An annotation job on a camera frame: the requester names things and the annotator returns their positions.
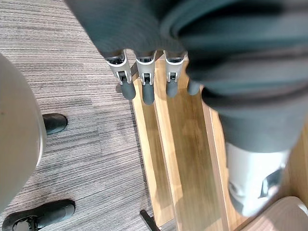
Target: floor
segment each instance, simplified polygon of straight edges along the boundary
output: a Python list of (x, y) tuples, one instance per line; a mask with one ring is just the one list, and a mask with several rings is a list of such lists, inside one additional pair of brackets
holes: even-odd
[[(0, 0), (0, 53), (27, 78), (42, 113), (68, 117), (3, 219), (45, 202), (75, 200), (75, 215), (44, 231), (146, 231), (152, 214), (132, 104), (61, 0)], [(163, 231), (174, 230), (171, 222)]]

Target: beige cushion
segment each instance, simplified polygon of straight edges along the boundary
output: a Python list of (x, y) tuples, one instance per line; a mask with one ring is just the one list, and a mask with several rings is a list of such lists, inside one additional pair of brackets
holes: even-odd
[(43, 118), (32, 90), (0, 54), (0, 213), (33, 173), (45, 141)]
[(308, 210), (297, 197), (285, 197), (252, 221), (242, 231), (307, 231)]

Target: wooden plank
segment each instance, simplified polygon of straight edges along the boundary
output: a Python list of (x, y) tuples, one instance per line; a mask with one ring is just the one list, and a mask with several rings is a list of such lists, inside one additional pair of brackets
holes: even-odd
[[(219, 207), (222, 214), (221, 219), (223, 222), (223, 228), (226, 231), (241, 230), (244, 226), (251, 222), (254, 217), (243, 217), (238, 214), (233, 208), (228, 192), (228, 169), (226, 165), (227, 160), (225, 141), (218, 113), (210, 109), (205, 104), (203, 104), (203, 110), (205, 116), (206, 130), (208, 134), (208, 142), (210, 144), (209, 146), (211, 151), (211, 159), (213, 164), (214, 177), (216, 181), (216, 188), (218, 192)], [(289, 168), (289, 166), (286, 167), (280, 191), (261, 212), (263, 212), (267, 207), (269, 207), (278, 199), (291, 195), (289, 190)]]
[(154, 105), (145, 105), (141, 95), (141, 81), (134, 81), (136, 97), (133, 107), (141, 144), (145, 174), (158, 227), (173, 219), (173, 205), (155, 118)]
[(156, 62), (154, 81), (155, 112), (176, 224), (179, 231), (219, 231), (222, 223), (201, 95), (187, 93), (185, 67), (175, 98), (166, 96), (165, 61)]
[(289, 160), (291, 194), (308, 207), (308, 118)]

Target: gray fingertip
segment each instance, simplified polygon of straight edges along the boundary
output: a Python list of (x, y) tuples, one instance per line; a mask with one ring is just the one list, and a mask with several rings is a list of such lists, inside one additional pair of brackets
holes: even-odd
[(189, 79), (188, 85), (187, 85), (188, 94), (195, 95), (195, 94), (198, 93), (199, 89), (200, 89), (200, 84), (191, 80), (191, 79)]
[(147, 105), (151, 105), (154, 102), (154, 85), (146, 83), (142, 86), (142, 98), (143, 102)]
[(123, 81), (121, 85), (122, 94), (125, 99), (132, 100), (136, 96), (136, 91), (133, 83), (127, 83), (127, 81)]
[(174, 79), (171, 79), (170, 82), (167, 82), (166, 93), (170, 98), (175, 97), (178, 93), (178, 82), (175, 82)]

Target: gray carpet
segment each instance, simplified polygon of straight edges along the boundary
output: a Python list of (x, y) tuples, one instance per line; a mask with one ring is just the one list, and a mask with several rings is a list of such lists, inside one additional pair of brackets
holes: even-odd
[[(60, 0), (0, 0), (0, 52), (27, 78), (42, 113), (66, 115), (12, 212), (70, 198), (75, 215), (44, 231), (146, 231), (152, 213), (132, 104)], [(171, 222), (164, 231), (174, 230)]]

